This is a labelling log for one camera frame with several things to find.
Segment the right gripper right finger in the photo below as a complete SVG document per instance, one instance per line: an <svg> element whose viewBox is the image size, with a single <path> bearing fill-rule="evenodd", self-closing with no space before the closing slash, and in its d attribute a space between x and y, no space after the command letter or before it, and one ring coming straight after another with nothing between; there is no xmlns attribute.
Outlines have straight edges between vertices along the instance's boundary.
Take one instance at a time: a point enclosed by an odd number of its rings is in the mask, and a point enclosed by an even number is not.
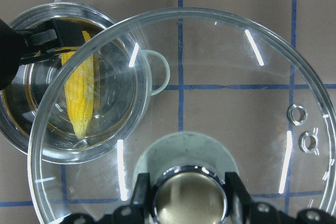
<svg viewBox="0 0 336 224"><path fill-rule="evenodd" d="M335 223L335 217L321 209L304 209L291 217L269 203L253 200L236 172L225 173L224 192L233 223Z"/></svg>

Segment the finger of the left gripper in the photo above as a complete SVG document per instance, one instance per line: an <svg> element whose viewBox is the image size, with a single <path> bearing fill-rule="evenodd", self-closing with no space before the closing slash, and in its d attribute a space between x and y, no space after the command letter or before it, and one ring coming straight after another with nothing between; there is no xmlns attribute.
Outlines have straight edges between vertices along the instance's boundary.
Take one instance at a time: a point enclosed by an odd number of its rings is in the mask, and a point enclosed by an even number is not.
<svg viewBox="0 0 336 224"><path fill-rule="evenodd" d="M26 32L25 43L31 51L75 50L85 43L80 25L63 19L50 19Z"/></svg>

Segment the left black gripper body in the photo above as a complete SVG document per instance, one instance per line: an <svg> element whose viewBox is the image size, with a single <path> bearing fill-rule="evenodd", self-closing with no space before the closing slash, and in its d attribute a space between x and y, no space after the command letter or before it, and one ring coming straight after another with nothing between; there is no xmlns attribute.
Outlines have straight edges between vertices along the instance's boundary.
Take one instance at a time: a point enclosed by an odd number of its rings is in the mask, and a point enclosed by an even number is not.
<svg viewBox="0 0 336 224"><path fill-rule="evenodd" d="M15 78L25 47L24 36L1 20L1 90Z"/></svg>

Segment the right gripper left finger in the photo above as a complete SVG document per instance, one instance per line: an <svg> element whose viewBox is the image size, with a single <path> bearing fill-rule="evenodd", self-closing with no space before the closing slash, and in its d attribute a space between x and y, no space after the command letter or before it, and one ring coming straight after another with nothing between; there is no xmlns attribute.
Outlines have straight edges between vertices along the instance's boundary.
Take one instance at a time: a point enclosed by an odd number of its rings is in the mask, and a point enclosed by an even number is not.
<svg viewBox="0 0 336 224"><path fill-rule="evenodd" d="M149 213L150 174L137 176L133 194L128 205L118 207L112 214L106 214L95 221L88 214L70 214L61 223L145 223Z"/></svg>

